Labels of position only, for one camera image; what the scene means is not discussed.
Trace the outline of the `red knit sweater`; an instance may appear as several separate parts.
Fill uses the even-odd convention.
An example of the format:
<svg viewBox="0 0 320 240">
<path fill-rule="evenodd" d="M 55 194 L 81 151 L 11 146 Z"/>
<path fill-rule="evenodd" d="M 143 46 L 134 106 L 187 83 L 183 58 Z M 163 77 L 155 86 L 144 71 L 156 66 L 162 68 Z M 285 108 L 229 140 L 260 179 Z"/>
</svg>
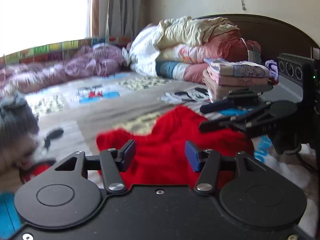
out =
<svg viewBox="0 0 320 240">
<path fill-rule="evenodd" d="M 185 142 L 199 149 L 213 149 L 223 156 L 234 157 L 244 151 L 253 155 L 251 139 L 244 134 L 222 129 L 200 133 L 204 116 L 188 107 L 178 106 L 157 119 L 151 133 L 134 135 L 124 129 L 101 132 L 96 137 L 99 151 L 121 148 L 130 139 L 136 142 L 136 155 L 126 172 L 120 175 L 126 185 L 188 185 L 194 187 L 199 174 L 192 171 L 184 153 Z"/>
</svg>

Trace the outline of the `colourful folded clothes stack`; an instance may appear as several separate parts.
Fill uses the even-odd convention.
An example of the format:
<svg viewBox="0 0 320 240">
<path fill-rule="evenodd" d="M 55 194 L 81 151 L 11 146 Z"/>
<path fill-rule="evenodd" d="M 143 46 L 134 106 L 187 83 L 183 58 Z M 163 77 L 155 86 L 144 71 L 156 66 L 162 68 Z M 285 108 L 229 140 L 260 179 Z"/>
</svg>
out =
<svg viewBox="0 0 320 240">
<path fill-rule="evenodd" d="M 279 83 L 279 73 L 276 61 L 268 60 L 265 62 L 265 67 L 269 70 L 269 79 L 274 84 Z"/>
</svg>

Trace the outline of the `folded pink cream clothes stack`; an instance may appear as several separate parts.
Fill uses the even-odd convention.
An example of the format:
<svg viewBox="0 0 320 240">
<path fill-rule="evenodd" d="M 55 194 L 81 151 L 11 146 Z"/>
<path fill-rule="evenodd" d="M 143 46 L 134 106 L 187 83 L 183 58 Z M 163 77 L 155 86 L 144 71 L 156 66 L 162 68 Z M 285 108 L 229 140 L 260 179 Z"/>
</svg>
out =
<svg viewBox="0 0 320 240">
<path fill-rule="evenodd" d="M 223 59 L 205 59 L 208 67 L 203 71 L 203 82 L 211 100 L 220 100 L 232 90 L 266 85 L 269 70 L 249 61 L 228 62 Z"/>
</svg>

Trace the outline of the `folded grey blue clothes pile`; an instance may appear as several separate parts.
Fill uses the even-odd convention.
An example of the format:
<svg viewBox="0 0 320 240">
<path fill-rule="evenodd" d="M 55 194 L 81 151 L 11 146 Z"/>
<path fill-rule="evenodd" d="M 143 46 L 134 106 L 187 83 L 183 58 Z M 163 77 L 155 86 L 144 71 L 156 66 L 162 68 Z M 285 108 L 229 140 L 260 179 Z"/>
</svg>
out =
<svg viewBox="0 0 320 240">
<path fill-rule="evenodd" d="M 38 120 L 22 94 L 1 97 L 1 173 L 35 147 L 31 135 L 38 131 Z"/>
</svg>

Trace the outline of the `Mickey Mouse plush blanket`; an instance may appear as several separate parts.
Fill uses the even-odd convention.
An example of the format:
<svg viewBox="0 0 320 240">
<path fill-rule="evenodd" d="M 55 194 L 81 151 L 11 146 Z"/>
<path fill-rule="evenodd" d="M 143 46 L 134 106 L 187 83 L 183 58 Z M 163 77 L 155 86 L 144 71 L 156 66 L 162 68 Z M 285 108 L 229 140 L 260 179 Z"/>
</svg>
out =
<svg viewBox="0 0 320 240">
<path fill-rule="evenodd" d="M 103 97 L 89 99 L 90 91 Z M 39 119 L 39 146 L 34 158 L 62 160 L 71 152 L 83 150 L 88 155 L 98 153 L 95 140 L 99 133 L 124 129 L 134 135 L 151 133 L 157 119 L 177 106 L 185 106 L 208 120 L 223 115 L 235 115 L 233 110 L 201 114 L 208 104 L 209 93 L 204 85 L 185 81 L 117 73 L 109 77 L 90 77 L 42 89 L 25 95 L 33 114 Z M 41 148 L 44 138 L 54 129 L 63 135 L 51 142 L 48 153 Z M 252 139 L 254 157 L 302 188 L 307 196 L 306 211 L 299 226 L 315 236 L 318 218 L 317 178 L 294 156 L 277 155 L 270 139 L 264 135 Z"/>
</svg>

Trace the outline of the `dark wooden headboard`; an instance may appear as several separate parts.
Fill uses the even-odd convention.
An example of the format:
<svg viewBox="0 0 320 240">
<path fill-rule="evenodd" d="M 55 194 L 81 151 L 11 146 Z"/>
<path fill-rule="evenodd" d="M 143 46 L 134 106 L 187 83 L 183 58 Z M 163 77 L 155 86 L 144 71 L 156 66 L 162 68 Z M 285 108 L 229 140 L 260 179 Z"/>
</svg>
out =
<svg viewBox="0 0 320 240">
<path fill-rule="evenodd" d="M 281 53 L 319 60 L 319 45 L 302 30 L 284 21 L 253 14 L 217 14 L 200 19 L 224 17 L 238 26 L 245 39 L 261 46 L 263 61 L 276 60 Z"/>
</svg>

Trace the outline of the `purple quilt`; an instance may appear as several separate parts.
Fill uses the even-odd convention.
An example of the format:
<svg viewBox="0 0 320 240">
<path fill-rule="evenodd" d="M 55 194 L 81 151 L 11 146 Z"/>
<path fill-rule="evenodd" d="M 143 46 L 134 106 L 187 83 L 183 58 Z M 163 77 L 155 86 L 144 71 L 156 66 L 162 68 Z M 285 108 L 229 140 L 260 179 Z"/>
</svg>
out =
<svg viewBox="0 0 320 240">
<path fill-rule="evenodd" d="M 17 92 L 28 94 L 50 86 L 91 76 L 106 77 L 119 72 L 125 63 L 120 48 L 101 43 L 83 46 L 72 59 L 33 62 L 5 66 L 1 69 L 1 97 Z"/>
</svg>

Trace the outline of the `stacked quilts pile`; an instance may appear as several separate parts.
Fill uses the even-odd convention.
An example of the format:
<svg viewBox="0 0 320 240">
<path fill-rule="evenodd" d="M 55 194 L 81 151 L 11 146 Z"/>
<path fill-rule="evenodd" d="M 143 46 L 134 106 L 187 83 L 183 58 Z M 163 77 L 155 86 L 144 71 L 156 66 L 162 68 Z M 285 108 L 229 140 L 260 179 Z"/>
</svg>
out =
<svg viewBox="0 0 320 240">
<path fill-rule="evenodd" d="M 229 62 L 261 63 L 261 46 L 243 38 L 240 28 L 230 19 L 182 18 L 161 20 L 147 25 L 122 49 L 131 69 L 144 76 L 166 76 L 181 79 L 191 67 L 199 68 L 206 59 Z"/>
</svg>

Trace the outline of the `colourful alphabet foam border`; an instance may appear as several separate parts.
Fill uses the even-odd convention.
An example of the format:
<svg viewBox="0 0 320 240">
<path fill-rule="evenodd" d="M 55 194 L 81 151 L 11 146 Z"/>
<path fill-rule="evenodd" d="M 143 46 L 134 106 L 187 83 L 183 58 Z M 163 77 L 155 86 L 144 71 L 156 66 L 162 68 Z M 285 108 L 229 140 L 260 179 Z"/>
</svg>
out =
<svg viewBox="0 0 320 240">
<path fill-rule="evenodd" d="M 107 43 L 122 48 L 129 42 L 131 42 L 131 38 L 129 37 L 111 36 L 47 44 L 1 56 L 1 68 L 11 64 L 68 60 L 71 59 L 83 46 L 92 47 L 97 44 Z"/>
</svg>

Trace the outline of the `grey curtain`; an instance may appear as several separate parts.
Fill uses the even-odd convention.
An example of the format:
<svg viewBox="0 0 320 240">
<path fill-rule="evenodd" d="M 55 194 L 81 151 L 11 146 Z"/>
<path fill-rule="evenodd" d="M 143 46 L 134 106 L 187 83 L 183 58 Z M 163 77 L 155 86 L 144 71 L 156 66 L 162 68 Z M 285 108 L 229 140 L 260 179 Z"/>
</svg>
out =
<svg viewBox="0 0 320 240">
<path fill-rule="evenodd" d="M 91 36 L 134 39 L 146 22 L 148 0 L 92 0 Z"/>
</svg>

